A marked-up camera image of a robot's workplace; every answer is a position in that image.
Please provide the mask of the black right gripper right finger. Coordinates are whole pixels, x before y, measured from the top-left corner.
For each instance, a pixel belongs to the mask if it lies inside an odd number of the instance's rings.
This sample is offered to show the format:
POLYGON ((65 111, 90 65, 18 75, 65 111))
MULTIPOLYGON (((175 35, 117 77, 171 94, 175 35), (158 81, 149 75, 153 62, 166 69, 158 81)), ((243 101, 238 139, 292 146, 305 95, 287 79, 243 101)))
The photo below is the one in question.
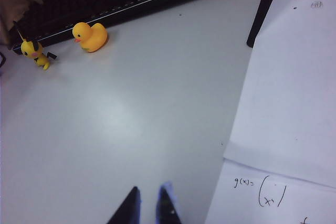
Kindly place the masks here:
POLYGON ((155 209, 155 223, 182 223, 171 182, 165 182, 159 188, 155 209))

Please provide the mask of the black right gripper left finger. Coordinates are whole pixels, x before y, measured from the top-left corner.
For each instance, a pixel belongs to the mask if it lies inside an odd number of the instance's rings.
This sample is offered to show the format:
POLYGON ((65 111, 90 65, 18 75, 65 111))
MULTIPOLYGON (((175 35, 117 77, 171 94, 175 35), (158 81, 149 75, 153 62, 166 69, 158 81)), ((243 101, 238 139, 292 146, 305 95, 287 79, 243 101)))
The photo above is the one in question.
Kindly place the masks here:
POLYGON ((137 186, 128 193, 107 224, 139 224, 141 195, 137 186))

